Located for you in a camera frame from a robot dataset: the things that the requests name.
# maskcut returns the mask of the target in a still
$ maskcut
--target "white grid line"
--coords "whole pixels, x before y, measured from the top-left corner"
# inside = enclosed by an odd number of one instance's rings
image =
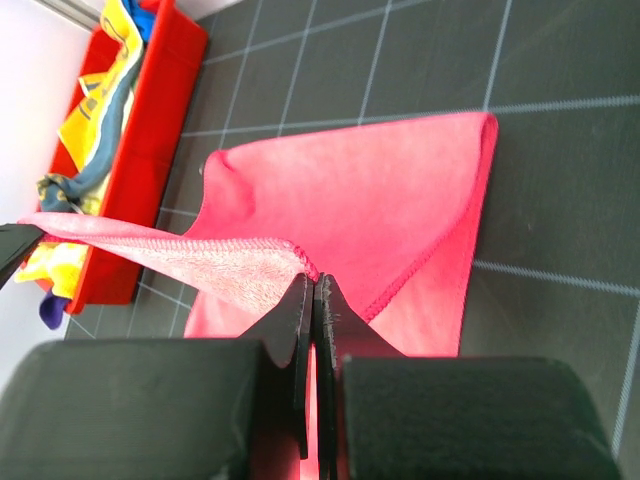
[[[588,110],[591,108],[626,107],[640,105],[640,95],[621,95],[616,97],[585,98],[581,100],[561,100],[555,102],[523,103],[514,105],[496,105],[489,107],[489,111],[495,114],[517,114],[535,112],[561,112],[566,110]],[[363,117],[362,123],[392,122],[395,120],[407,120],[433,115],[445,115],[451,113],[477,112],[481,108],[463,108],[457,110],[434,110],[418,113],[400,113],[394,115],[376,115]],[[283,130],[296,128],[322,128],[322,127],[349,127],[358,124],[358,118],[339,118],[334,120],[312,120],[307,122],[285,123]],[[202,130],[196,132],[185,132],[183,137],[200,137],[207,135],[221,135],[230,133],[252,133],[277,131],[280,125],[254,125],[250,127],[236,127],[222,130]]]
[[[490,107],[496,114],[558,112],[564,110],[583,110],[589,108],[628,107],[640,104],[640,95],[621,95],[617,97],[597,97],[582,100],[559,100],[543,103],[521,103]]]
[[[86,333],[87,335],[89,335],[91,338],[93,338],[94,340],[96,339],[95,335],[93,335],[89,330],[87,330],[86,328],[84,328],[82,325],[80,325],[80,322],[78,322],[75,318],[73,317],[69,317],[69,320],[71,320],[71,322],[78,327],[80,330],[82,330],[84,333]]]
[[[133,320],[136,316],[136,310],[138,310],[138,299],[140,298],[140,289],[136,292],[136,299],[133,301],[133,309],[131,310],[131,318],[129,319],[129,328],[127,328],[127,337],[131,336],[131,328],[133,328]]]
[[[198,216],[197,213],[188,212],[186,210],[178,210],[177,208],[160,207],[160,211],[161,212],[166,212],[166,213],[177,213],[179,215],[185,215],[187,217],[197,217]]]
[[[98,331],[100,330],[100,322],[102,321],[102,314],[104,313],[104,305],[100,307],[100,313],[98,313],[98,321],[96,322],[96,331],[94,336],[98,338]]]
[[[182,302],[180,300],[177,300],[177,299],[173,298],[172,296],[167,295],[166,293],[161,292],[160,290],[158,290],[156,288],[153,288],[151,285],[147,285],[146,283],[142,283],[142,282],[138,282],[138,285],[140,285],[145,290],[149,290],[150,292],[155,293],[159,297],[162,297],[162,298],[164,298],[166,300],[169,300],[170,302],[178,304],[181,307],[191,308],[191,305],[187,305],[186,303],[184,303],[184,302]]]
[[[296,64],[293,67],[293,73],[291,74],[291,82],[289,83],[289,91],[287,92],[287,98],[284,102],[284,108],[282,109],[282,115],[280,116],[280,125],[278,125],[278,137],[282,135],[282,127],[287,119],[289,113],[289,105],[291,105],[291,98],[293,97],[293,89],[298,79],[298,71],[300,70],[300,64],[302,63],[302,55],[307,45],[307,37],[309,36],[309,28],[311,28],[311,20],[313,20],[313,14],[316,10],[317,0],[313,0],[311,8],[309,9],[309,15],[307,15],[307,23],[305,24],[304,32],[302,35],[302,41],[300,42],[300,48],[298,49],[298,58],[296,58]]]
[[[622,434],[627,420],[627,411],[629,409],[629,398],[631,397],[631,387],[633,385],[633,376],[635,374],[636,365],[638,363],[638,347],[640,346],[640,303],[638,303],[638,311],[636,312],[636,321],[633,325],[633,333],[631,334],[631,343],[629,345],[629,354],[627,356],[627,366],[624,369],[624,380],[622,381],[622,391],[620,392],[620,402],[618,403],[618,413],[616,415],[615,428],[613,430],[613,438],[611,440],[611,453],[614,458],[618,458],[620,453],[620,444],[622,443]]]
[[[427,2],[429,0],[417,0],[417,3]],[[293,40],[297,40],[299,38],[320,32],[326,32],[327,30],[333,30],[334,28],[342,27],[345,25],[349,25],[351,23],[359,22],[361,20],[366,20],[367,18],[372,18],[377,15],[382,15],[385,11],[384,7],[374,8],[373,10],[368,10],[362,13],[356,13],[354,15],[349,15],[348,17],[340,18],[338,20],[332,20],[331,22],[322,23],[320,25],[316,25],[315,27],[311,27],[309,25],[308,28],[305,27],[304,30],[294,33],[288,33],[287,35],[283,35],[282,37],[274,38],[273,40],[266,40],[264,42],[256,43],[255,45],[251,45],[250,43],[243,49],[235,50],[233,52],[225,53],[223,55],[219,55],[214,58],[210,58],[202,62],[203,65],[211,65],[212,63],[222,62],[224,60],[229,60],[231,58],[239,57],[240,55],[246,55],[247,53],[255,52],[258,50],[263,50],[265,48],[273,47],[274,45],[279,45],[281,43],[290,42]]]
[[[378,34],[376,49],[373,52],[373,60],[371,60],[371,69],[369,70],[369,78],[367,79],[367,86],[364,90],[362,105],[360,106],[360,115],[358,115],[358,125],[362,125],[364,114],[367,111],[367,105],[369,104],[369,95],[371,93],[371,87],[373,87],[373,78],[376,74],[376,68],[378,67],[378,59],[380,58],[380,51],[382,50],[382,42],[384,41],[384,34],[387,31],[387,22],[389,21],[389,12],[391,11],[392,2],[393,0],[387,0],[387,6],[385,7],[384,15],[382,16],[382,23],[380,24],[380,33]]]
[[[231,103],[229,103],[229,110],[227,111],[227,118],[224,121],[224,128],[222,130],[222,135],[220,137],[220,143],[218,148],[222,148],[222,144],[224,143],[225,137],[227,135],[227,130],[229,129],[229,124],[231,123],[231,117],[233,116],[233,107],[236,104],[236,99],[238,98],[238,92],[240,91],[240,83],[242,83],[242,75],[244,74],[244,69],[247,65],[247,58],[249,57],[249,45],[251,45],[251,41],[253,40],[253,35],[256,32],[256,26],[258,25],[258,17],[260,16],[260,9],[262,8],[262,0],[258,1],[258,5],[256,7],[256,13],[253,15],[253,22],[251,23],[251,30],[249,30],[249,38],[247,39],[247,48],[245,48],[244,55],[242,57],[242,62],[240,63],[240,70],[238,70],[238,77],[236,78],[236,84],[233,87],[233,93],[231,94]]]
[[[640,289],[618,285],[615,283],[602,282],[600,280],[591,280],[589,278],[574,277],[571,275],[561,275],[559,273],[544,272],[533,270],[531,268],[515,267],[512,265],[504,265],[496,262],[487,262],[485,260],[474,260],[473,266],[481,270],[488,270],[497,273],[508,273],[516,277],[533,278],[535,280],[544,280],[554,283],[562,283],[573,287],[585,288],[588,290],[598,290],[601,292],[616,293],[628,297],[640,297]]]
[[[511,3],[512,0],[507,0],[506,5],[504,6],[504,14],[502,15],[502,23],[500,24],[500,33],[498,34],[496,50],[493,54],[493,62],[491,63],[491,70],[489,71],[489,80],[487,81],[487,90],[485,91],[484,103],[482,104],[482,110],[485,112],[489,109],[489,101],[491,100],[491,92],[493,91],[493,82],[496,79],[496,71],[498,70],[500,53],[502,52],[502,42],[504,41],[504,34],[507,31],[507,23],[509,22]]]

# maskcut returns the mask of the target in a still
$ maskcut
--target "colorful laundry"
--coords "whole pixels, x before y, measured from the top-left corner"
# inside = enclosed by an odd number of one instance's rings
[[[133,18],[136,27],[138,27],[142,40],[148,42],[151,39],[153,24],[156,21],[155,12],[140,7],[137,0],[122,0],[122,3],[131,18]]]
[[[71,112],[58,135],[66,147],[78,171],[95,155],[100,143],[101,124],[106,115],[107,106],[112,103],[117,87],[122,85],[124,77],[134,68],[139,68],[144,43],[136,25],[127,12],[122,0],[108,0],[100,17],[100,25],[107,35],[120,42],[122,47],[116,60],[104,75],[99,87],[88,88],[95,84],[97,77],[81,81],[87,87],[88,95]]]
[[[24,268],[16,272],[15,281],[47,280],[53,285],[54,295],[73,298],[88,248],[72,243],[41,243]]]
[[[40,303],[38,313],[40,314],[40,319],[50,330],[55,330],[62,325],[64,309],[70,301],[68,298],[58,297],[51,290],[45,294]]]

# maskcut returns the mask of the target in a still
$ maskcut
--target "white wall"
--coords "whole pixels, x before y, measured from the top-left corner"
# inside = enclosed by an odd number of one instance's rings
[[[46,173],[65,118],[89,32],[33,0],[0,8],[0,225],[37,206],[36,181]],[[35,345],[62,338],[40,320],[44,292],[9,280],[0,290],[0,389]]]
[[[79,0],[94,10],[101,12],[104,7],[105,0]],[[176,0],[181,11],[189,15],[191,18],[199,19],[206,17],[210,13],[222,10],[229,5],[237,3],[239,0]]]

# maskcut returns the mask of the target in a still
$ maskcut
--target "purple cloth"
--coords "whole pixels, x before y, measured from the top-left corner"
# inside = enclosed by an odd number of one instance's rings
[[[40,318],[50,330],[55,330],[62,323],[64,309],[71,300],[58,297],[49,290],[40,303]]]

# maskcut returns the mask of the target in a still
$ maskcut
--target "pink towel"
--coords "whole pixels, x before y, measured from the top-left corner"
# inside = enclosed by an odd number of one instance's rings
[[[493,116],[466,113],[214,152],[183,236],[73,214],[24,221],[201,290],[187,337],[238,335],[296,273],[324,271],[398,350],[451,356],[497,131]],[[302,464],[317,476],[315,461]]]

